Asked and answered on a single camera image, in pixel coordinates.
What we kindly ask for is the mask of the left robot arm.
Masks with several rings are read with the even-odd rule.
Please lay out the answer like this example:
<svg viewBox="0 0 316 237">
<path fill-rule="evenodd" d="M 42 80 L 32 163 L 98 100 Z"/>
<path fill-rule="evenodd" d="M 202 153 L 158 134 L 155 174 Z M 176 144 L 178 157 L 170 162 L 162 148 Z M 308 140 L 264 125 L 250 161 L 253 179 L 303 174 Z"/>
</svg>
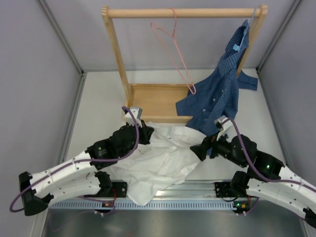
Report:
<svg viewBox="0 0 316 237">
<path fill-rule="evenodd" d="M 39 214 L 70 198 L 108 196 L 113 185 L 103 169 L 132 154 L 137 145 L 148 145 L 153 132 L 154 128 L 146 124 L 138 128 L 126 124 L 71 160 L 43 172 L 21 173 L 19 185 L 25 216 Z"/>
</svg>

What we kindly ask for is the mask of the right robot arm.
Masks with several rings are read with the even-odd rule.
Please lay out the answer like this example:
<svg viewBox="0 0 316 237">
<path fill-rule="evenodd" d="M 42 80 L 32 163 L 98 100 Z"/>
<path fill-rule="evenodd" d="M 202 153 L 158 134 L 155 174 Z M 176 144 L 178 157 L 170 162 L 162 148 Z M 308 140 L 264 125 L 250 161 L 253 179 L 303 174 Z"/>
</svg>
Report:
<svg viewBox="0 0 316 237">
<path fill-rule="evenodd" d="M 216 134 L 190 147 L 204 161 L 223 157 L 247 171 L 237 171 L 228 190 L 220 189 L 219 197 L 231 193 L 237 197 L 256 197 L 290 210 L 312 227 L 316 226 L 316 188 L 295 174 L 274 156 L 259 151 L 257 144 L 244 135 L 230 142 Z"/>
</svg>

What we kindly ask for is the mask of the white shirt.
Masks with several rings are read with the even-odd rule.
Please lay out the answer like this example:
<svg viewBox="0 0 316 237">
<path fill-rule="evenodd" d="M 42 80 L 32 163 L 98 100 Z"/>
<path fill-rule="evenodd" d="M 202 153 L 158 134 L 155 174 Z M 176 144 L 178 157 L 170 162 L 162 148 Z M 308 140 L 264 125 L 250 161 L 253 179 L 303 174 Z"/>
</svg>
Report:
<svg viewBox="0 0 316 237">
<path fill-rule="evenodd" d="M 190 147 L 206 137 L 185 126 L 160 126 L 153 122 L 147 125 L 154 128 L 150 144 L 138 145 L 128 158 L 110 167 L 116 177 L 128 184 L 127 196 L 141 206 L 148 204 L 157 191 L 185 181 L 200 163 Z"/>
</svg>

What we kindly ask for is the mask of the pink wire hanger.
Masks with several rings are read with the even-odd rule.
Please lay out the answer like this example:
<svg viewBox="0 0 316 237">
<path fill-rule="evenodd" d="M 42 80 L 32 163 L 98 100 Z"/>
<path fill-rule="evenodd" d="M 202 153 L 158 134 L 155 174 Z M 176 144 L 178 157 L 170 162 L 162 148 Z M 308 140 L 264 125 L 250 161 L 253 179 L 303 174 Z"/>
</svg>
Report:
<svg viewBox="0 0 316 237">
<path fill-rule="evenodd" d="M 153 31 L 156 39 L 158 40 L 158 42 L 160 43 L 160 45 L 162 46 L 164 52 L 166 53 L 166 55 L 168 56 L 169 60 L 171 61 L 172 65 L 174 66 L 174 68 L 176 69 L 176 71 L 178 72 L 180 78 L 182 79 L 182 81 L 185 83 L 186 87 L 188 88 L 189 92 L 192 95 L 195 95 L 197 93 L 197 89 L 195 87 L 195 84 L 193 82 L 193 80 L 191 79 L 189 72 L 188 72 L 188 68 L 187 65 L 185 63 L 185 60 L 182 56 L 181 50 L 179 49 L 178 46 L 178 42 L 176 39 L 176 27 L 177 27 L 177 13 L 176 10 L 172 7 L 169 8 L 172 12 L 173 12 L 173 17 L 174 17 L 174 25 L 173 25 L 173 30 L 172 33 L 167 32 L 166 30 L 164 30 L 163 28 L 159 27 L 158 25 L 156 25 L 155 23 L 151 23 L 151 30 Z M 184 67 L 185 70 L 185 74 L 186 77 L 184 77 L 184 75 L 181 73 L 180 69 L 178 68 L 178 66 L 176 65 L 174 59 L 172 58 L 171 54 L 169 53 L 169 51 L 167 50 L 165 44 L 163 43 L 163 41 L 161 40 L 161 38 L 158 36 L 157 31 L 161 31 L 164 34 L 166 34 L 169 38 L 171 38 L 173 40 L 173 44 L 177 50 L 178 56 L 180 57 L 180 60 L 182 62 L 182 65 Z"/>
</svg>

